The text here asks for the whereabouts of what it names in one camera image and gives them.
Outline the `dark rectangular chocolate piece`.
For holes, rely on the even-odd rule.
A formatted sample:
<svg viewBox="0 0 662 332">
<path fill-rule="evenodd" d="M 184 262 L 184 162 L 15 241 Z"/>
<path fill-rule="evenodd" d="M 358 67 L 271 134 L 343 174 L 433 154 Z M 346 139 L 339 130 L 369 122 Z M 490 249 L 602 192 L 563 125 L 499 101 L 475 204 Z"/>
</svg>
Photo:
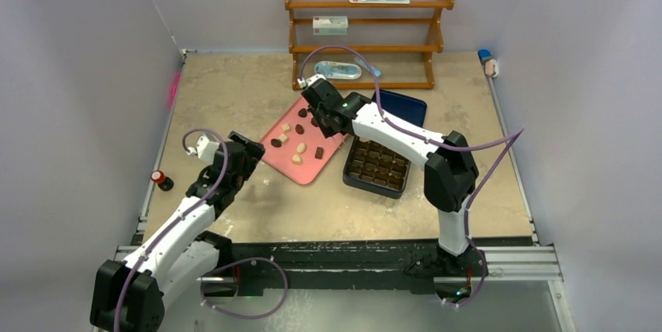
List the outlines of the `dark rectangular chocolate piece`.
<svg viewBox="0 0 662 332">
<path fill-rule="evenodd" d="M 315 150 L 315 158 L 316 159 L 323 159 L 324 157 L 325 150 L 322 147 L 317 147 Z"/>
</svg>

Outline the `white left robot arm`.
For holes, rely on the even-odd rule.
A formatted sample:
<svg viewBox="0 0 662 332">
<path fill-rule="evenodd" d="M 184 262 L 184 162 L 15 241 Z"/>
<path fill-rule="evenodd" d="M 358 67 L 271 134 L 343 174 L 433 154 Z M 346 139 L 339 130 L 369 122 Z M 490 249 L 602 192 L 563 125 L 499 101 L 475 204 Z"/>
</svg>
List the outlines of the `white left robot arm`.
<svg viewBox="0 0 662 332">
<path fill-rule="evenodd" d="M 249 180 L 265 146 L 233 131 L 226 140 L 198 129 L 188 155 L 205 168 L 175 212 L 124 259 L 98 269 L 90 322 L 106 331 L 157 331 L 168 307 L 199 276 L 226 275 L 233 265 L 231 241 L 209 231 Z"/>
</svg>

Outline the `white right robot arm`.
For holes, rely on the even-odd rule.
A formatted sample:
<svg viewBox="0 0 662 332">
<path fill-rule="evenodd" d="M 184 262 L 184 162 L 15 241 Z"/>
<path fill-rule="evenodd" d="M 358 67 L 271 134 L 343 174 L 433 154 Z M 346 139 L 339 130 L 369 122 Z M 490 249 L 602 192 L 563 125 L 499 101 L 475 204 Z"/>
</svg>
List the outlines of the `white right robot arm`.
<svg viewBox="0 0 662 332">
<path fill-rule="evenodd" d="M 373 98 L 357 92 L 343 96 L 320 74 L 297 83 L 325 137 L 350 134 L 374 141 L 423 171 L 424 196 L 438 211 L 440 269 L 450 275 L 465 269 L 471 240 L 468 203 L 479 175 L 465 137 L 457 131 L 426 130 L 395 116 L 383 108 L 379 89 Z"/>
</svg>

